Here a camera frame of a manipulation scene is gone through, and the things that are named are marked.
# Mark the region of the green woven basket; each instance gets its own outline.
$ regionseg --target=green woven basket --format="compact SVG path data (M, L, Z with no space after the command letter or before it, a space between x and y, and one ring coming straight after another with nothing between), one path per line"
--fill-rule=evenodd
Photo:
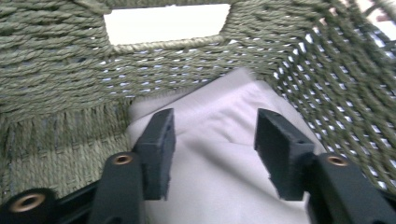
M219 35L108 41L112 8L220 3L231 9ZM288 99L325 148L396 194L396 45L366 20L378 7L396 21L385 0L365 14L353 0L2 1L0 202L34 187L64 196L95 181L108 156L128 150L135 97L241 66Z

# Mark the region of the cloth fold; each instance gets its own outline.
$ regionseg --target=cloth fold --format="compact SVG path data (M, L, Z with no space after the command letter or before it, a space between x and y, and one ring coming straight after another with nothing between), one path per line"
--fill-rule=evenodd
M253 148L257 109L282 114L324 152L300 114L240 68L198 90L131 106L134 145L152 114L175 109L177 148L166 202L147 202L150 223L308 223L304 202L284 202Z

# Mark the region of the basket handle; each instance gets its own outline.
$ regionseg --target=basket handle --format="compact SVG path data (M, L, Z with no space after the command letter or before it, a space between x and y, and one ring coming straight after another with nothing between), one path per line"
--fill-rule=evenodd
M210 4L232 4L240 0L74 0L96 14L109 14L112 9L139 7L196 6Z

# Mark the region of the white surface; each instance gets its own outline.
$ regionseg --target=white surface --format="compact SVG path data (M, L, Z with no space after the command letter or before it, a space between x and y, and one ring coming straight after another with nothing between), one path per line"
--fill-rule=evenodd
M168 201L147 203L150 223L308 223L304 202L277 198L253 148L257 109L282 114L317 144L317 153L324 150L294 108L248 73L239 69L185 96L132 105L132 144L152 113L175 109L177 149Z
M218 35L230 5L113 10L105 15L110 43L136 44Z

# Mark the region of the black plastic part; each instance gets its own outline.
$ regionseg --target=black plastic part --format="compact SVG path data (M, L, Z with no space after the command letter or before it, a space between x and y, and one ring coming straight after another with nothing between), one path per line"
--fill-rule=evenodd
M154 114L133 149L142 162L146 200L166 198L168 192L176 145L173 111L166 109Z
M145 223L139 156L121 152L107 159L93 199L90 224Z
M98 181L79 189L57 202L59 224L86 223L91 212Z
M339 158L334 164L329 158ZM333 218L333 223L393 224L396 213L381 194L364 178L352 161L326 153L317 156L310 167L311 186L318 185Z
M23 197L29 197L29 195L39 195L39 197L32 197L30 199ZM54 223L53 208L55 206L55 193L50 189L29 189L26 190L8 200L7 203L0 208L0 223L12 223L12 224L48 224Z
M281 115L259 109L255 149L270 173L280 198L287 201L303 199L303 169L315 158L314 147Z

